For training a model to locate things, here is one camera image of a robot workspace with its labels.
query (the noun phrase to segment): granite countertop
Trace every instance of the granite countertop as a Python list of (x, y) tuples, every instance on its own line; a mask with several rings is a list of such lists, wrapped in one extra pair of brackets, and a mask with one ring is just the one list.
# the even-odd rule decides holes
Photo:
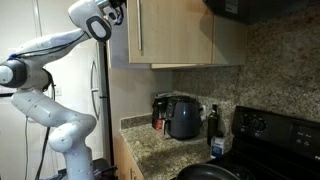
[(184, 167), (210, 159), (205, 126), (197, 137), (178, 141), (168, 135), (164, 136), (163, 130), (153, 129), (150, 115), (124, 121), (126, 123), (122, 123), (120, 133), (147, 180), (172, 179)]

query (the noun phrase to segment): range hood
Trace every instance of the range hood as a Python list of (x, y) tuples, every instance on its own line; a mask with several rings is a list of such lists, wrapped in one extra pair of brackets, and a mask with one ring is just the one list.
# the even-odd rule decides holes
[(215, 14), (254, 24), (306, 9), (320, 0), (203, 0)]

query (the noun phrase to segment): coffee maker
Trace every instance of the coffee maker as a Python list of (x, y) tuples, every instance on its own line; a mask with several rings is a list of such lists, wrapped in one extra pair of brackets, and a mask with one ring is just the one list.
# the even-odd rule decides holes
[(166, 109), (171, 93), (158, 94), (154, 98), (152, 112), (152, 127), (156, 130), (162, 129), (163, 121), (166, 119)]

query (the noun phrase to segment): bottle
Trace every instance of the bottle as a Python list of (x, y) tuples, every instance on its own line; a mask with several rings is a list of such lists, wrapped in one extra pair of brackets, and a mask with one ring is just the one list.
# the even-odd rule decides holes
[(212, 112), (208, 117), (207, 144), (210, 146), (211, 139), (218, 133), (218, 125), (220, 116), (217, 113), (217, 105), (212, 105)]
[(211, 146), (210, 146), (210, 157), (212, 159), (220, 158), (224, 154), (225, 151), (225, 138), (223, 137), (223, 133), (219, 131), (216, 136), (211, 138)]

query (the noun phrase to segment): wall outlet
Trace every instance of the wall outlet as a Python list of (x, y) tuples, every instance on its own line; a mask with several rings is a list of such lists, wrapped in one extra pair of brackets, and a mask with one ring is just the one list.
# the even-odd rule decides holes
[(55, 88), (55, 95), (56, 95), (56, 96), (62, 96), (61, 87), (56, 87), (56, 88)]

